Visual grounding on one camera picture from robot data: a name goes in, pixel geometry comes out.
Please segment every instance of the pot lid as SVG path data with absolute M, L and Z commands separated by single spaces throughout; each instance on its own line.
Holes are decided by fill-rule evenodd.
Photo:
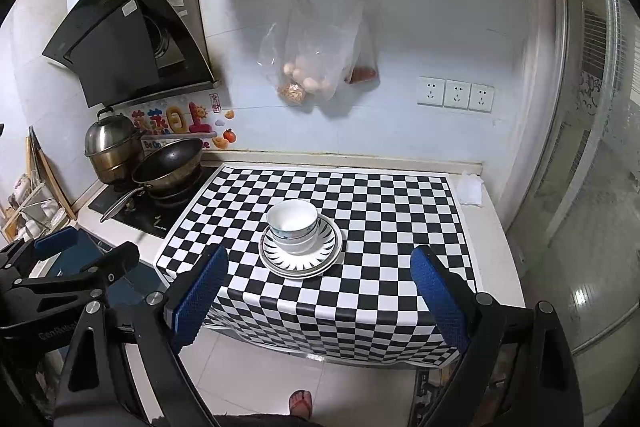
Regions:
M 100 119 L 100 115 L 113 112 L 111 107 L 98 111 L 98 121 L 92 124 L 84 136 L 84 155 L 106 151 L 133 136 L 136 128 L 132 121 L 123 114 L 114 114 Z

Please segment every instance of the tissue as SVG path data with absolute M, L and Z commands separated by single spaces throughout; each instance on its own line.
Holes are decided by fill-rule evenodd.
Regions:
M 458 194 L 458 201 L 460 204 L 475 204 L 482 206 L 482 184 L 484 182 L 480 176 L 476 174 L 469 174 L 468 172 L 462 172 L 456 192 Z

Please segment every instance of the white bowl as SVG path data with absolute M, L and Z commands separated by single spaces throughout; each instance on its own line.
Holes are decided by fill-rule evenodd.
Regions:
M 307 240 L 318 231 L 318 210 L 308 201 L 286 200 L 269 209 L 267 223 L 274 240 Z
M 273 239 L 273 242 L 280 248 L 282 248 L 285 252 L 294 255 L 302 255 L 313 248 L 316 241 L 318 240 L 318 227 L 315 227 L 315 229 L 313 229 L 310 233 L 296 240 L 280 239 L 273 234 L 271 234 L 271 238 Z

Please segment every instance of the stainless steel pot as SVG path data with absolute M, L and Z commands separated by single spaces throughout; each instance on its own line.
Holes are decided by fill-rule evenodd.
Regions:
M 98 121 L 84 136 L 84 155 L 91 160 L 98 179 L 105 184 L 128 181 L 134 169 L 144 159 L 140 137 L 143 130 L 136 129 L 124 115 L 113 115 L 100 120 L 100 115 L 113 112 L 111 107 L 98 111 Z

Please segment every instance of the blue gripper pad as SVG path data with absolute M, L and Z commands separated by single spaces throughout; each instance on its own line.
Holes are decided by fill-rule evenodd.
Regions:
M 170 327 L 174 334 L 172 348 L 176 354 L 195 340 L 225 280 L 228 267 L 226 249 L 220 245 L 209 245 L 203 250 L 195 266 L 190 271 L 178 275 L 167 290 L 167 295 L 170 296 L 174 285 L 179 287 L 187 281 L 191 283 L 188 289 L 183 288 L 180 291 L 184 297 L 177 306 L 172 306 L 171 296 L 165 305 L 166 311 L 173 310 Z
M 39 261 L 44 261 L 53 255 L 74 247 L 78 242 L 78 230 L 74 227 L 65 227 L 62 230 L 36 239 L 33 242 L 33 250 Z
M 411 277 L 433 314 L 442 338 L 449 346 L 457 347 L 462 354 L 469 345 L 466 317 L 422 248 L 425 247 L 417 247 L 411 253 Z

